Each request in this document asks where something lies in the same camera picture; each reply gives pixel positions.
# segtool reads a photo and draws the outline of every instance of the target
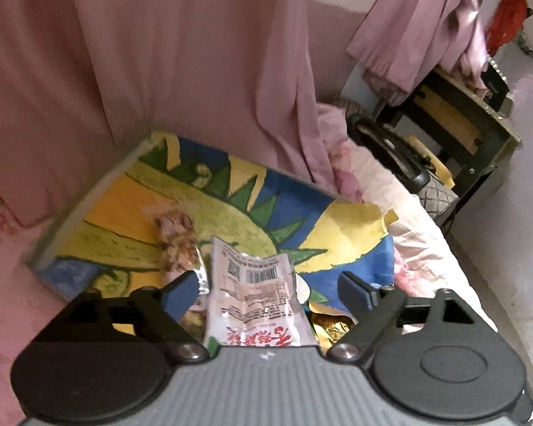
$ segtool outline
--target pink curtain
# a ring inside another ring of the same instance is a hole
[[[72,0],[0,0],[0,197],[28,225],[116,160]]]
[[[0,196],[29,224],[154,129],[336,191],[305,0],[0,0]]]

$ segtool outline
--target black circular cap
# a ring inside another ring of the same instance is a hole
[[[474,421],[512,410],[526,377],[519,356],[495,332],[443,333],[425,326],[379,348],[371,372],[381,391],[436,420]]]
[[[467,383],[482,376],[487,366],[476,351],[461,346],[439,346],[421,357],[422,369],[446,383]]]
[[[52,422],[106,421],[123,415],[150,400],[165,378],[160,352],[136,341],[34,342],[11,371],[12,389],[24,411]]]

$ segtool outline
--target qr code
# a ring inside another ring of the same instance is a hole
[[[241,266],[237,266],[237,264],[235,264],[235,262],[229,258],[228,260],[229,260],[229,265],[227,266],[227,273],[237,278],[237,280],[240,280]]]
[[[272,280],[278,278],[279,275],[276,272],[276,267],[270,267],[263,270],[247,270],[247,283],[260,283],[265,280]]]

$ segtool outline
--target metal screw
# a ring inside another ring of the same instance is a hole
[[[347,343],[338,343],[328,351],[328,357],[336,362],[354,362],[360,355],[361,352],[356,346]]]
[[[207,358],[208,352],[199,344],[184,343],[174,348],[174,354],[184,362],[197,362]]]

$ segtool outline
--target plastic food package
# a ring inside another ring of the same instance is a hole
[[[351,330],[354,323],[347,316],[316,314],[313,312],[312,325],[318,336],[320,349],[325,354],[331,346],[336,344]]]
[[[162,246],[162,286],[188,270],[195,271],[199,281],[199,297],[190,310],[204,311],[207,308],[210,287],[203,258],[197,247],[192,219],[183,211],[174,208],[157,217],[156,226],[160,231]]]
[[[211,243],[208,347],[318,344],[296,297],[288,255],[259,258],[217,238]]]

